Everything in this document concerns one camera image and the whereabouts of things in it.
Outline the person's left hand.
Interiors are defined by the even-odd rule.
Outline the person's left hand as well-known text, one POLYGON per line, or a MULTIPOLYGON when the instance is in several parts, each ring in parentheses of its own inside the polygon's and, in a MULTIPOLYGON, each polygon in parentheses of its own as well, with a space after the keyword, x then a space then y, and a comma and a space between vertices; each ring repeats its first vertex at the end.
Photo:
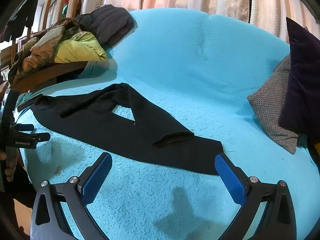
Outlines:
POLYGON ((17 160, 19 157, 20 157, 20 152, 17 148, 14 149, 14 155, 10 158, 8 158, 8 155, 4 151, 1 151, 0 159, 1 161, 6 161, 7 163, 7 168, 5 169, 4 172, 8 182, 13 181, 17 160))

